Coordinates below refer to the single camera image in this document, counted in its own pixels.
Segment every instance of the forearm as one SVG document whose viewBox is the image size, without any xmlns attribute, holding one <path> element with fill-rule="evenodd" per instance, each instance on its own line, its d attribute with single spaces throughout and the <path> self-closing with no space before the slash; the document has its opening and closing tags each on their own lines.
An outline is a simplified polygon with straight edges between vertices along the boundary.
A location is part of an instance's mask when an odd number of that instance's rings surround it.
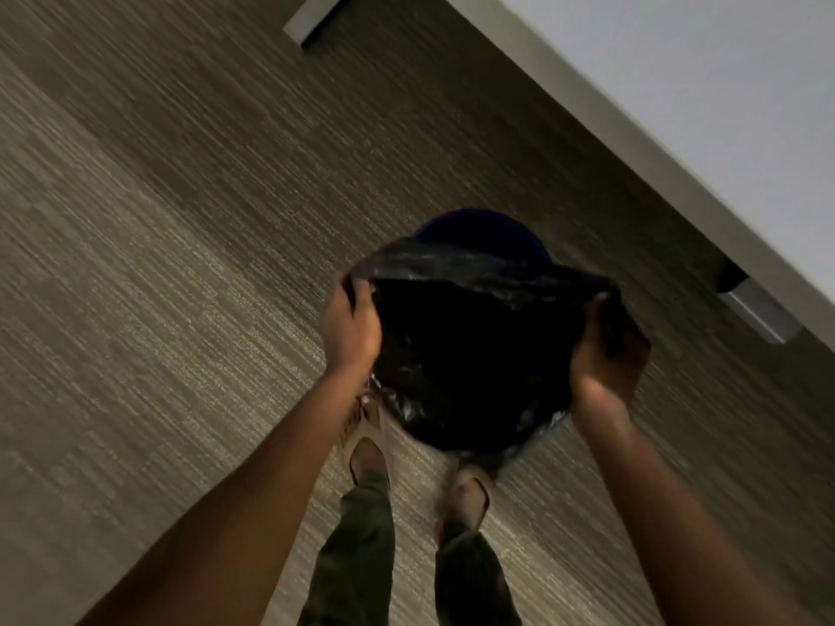
<svg viewBox="0 0 835 626">
<path fill-rule="evenodd" d="M 82 624 L 260 623 L 362 379 L 321 378 Z"/>
<path fill-rule="evenodd" d="M 620 408 L 619 416 L 580 418 L 579 427 L 665 621 L 805 623 L 791 600 L 754 572 Z"/>
</svg>

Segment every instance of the person's left hand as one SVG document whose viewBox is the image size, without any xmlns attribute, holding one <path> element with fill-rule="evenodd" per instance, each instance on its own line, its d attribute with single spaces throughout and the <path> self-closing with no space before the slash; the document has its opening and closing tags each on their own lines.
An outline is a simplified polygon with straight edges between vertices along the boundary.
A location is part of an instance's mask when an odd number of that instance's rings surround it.
<svg viewBox="0 0 835 626">
<path fill-rule="evenodd" d="M 352 308 L 342 287 L 344 279 L 341 273 L 334 279 L 331 299 L 321 316 L 327 373 L 347 371 L 357 373 L 364 380 L 380 353 L 382 328 L 371 300 L 370 283 L 352 281 L 355 297 Z"/>
</svg>

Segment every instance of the person's left arm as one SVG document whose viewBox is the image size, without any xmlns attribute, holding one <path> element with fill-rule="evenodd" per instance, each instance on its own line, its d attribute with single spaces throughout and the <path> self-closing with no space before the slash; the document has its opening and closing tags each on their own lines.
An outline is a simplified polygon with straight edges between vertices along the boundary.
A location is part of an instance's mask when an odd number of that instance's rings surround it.
<svg viewBox="0 0 835 626">
<path fill-rule="evenodd" d="M 261 623 L 314 483 L 380 350 L 367 281 L 341 281 L 321 322 L 327 370 L 256 451 L 197 502 L 79 622 Z"/>
</svg>

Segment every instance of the pants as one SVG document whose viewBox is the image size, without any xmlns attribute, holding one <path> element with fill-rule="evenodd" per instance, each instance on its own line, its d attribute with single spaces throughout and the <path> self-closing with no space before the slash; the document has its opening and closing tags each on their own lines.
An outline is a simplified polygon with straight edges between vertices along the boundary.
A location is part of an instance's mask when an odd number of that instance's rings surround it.
<svg viewBox="0 0 835 626">
<path fill-rule="evenodd" d="M 388 623 L 394 521 L 386 477 L 365 475 L 342 498 L 341 513 L 319 552 L 300 626 Z M 435 609 L 441 626 L 521 624 L 493 549 L 454 517 L 435 556 Z"/>
</svg>

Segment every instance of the white table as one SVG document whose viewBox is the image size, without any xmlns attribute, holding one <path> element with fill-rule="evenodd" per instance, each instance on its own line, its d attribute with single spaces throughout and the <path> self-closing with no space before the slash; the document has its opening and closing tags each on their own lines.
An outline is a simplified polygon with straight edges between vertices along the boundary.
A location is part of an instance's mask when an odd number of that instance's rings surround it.
<svg viewBox="0 0 835 626">
<path fill-rule="evenodd" d="M 835 0 L 447 0 L 835 350 Z"/>
</svg>

